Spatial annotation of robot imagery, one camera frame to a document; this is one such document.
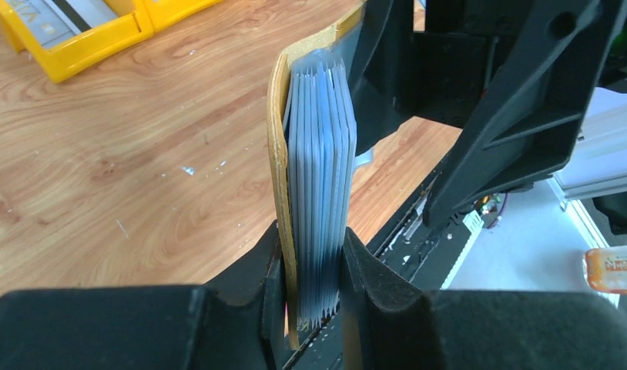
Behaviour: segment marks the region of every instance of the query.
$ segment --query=yellow crate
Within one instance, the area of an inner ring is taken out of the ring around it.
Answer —
[[[35,17],[35,9],[26,8],[26,0],[0,0],[0,29],[16,52],[28,50],[53,82],[61,82],[220,0],[104,1],[118,18],[50,49],[44,48],[26,25]],[[19,16],[15,8],[29,9],[29,16]]]

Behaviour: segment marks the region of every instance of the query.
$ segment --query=wooden table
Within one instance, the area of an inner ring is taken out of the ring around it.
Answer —
[[[355,3],[225,0],[61,85],[0,36],[0,295],[203,283],[245,254],[275,219],[273,62]],[[418,119],[377,145],[351,200],[364,241],[457,135]]]

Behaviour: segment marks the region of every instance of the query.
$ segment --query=screw hole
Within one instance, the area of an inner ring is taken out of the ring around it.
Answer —
[[[557,40],[570,36],[577,28],[577,18],[570,12],[556,15],[549,23],[549,33]]]

